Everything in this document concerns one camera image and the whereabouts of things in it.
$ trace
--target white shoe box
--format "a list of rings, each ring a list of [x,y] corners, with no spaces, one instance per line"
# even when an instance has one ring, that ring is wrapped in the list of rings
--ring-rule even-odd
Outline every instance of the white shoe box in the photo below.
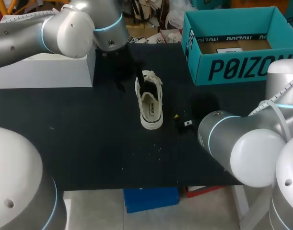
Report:
[[[92,87],[95,48],[82,58],[38,54],[0,68],[0,89]]]

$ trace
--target black mat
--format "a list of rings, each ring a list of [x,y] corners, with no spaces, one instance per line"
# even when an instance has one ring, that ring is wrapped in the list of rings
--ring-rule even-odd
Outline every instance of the black mat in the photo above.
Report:
[[[211,92],[221,109],[247,115],[264,98],[265,82],[194,86],[180,44],[132,47],[163,81],[163,126],[144,129],[134,81],[126,94],[111,81],[94,88],[0,90],[0,127],[28,138],[62,190],[239,183],[198,144],[179,135],[173,117],[191,118],[190,99]],[[96,75],[111,73],[98,58]]]

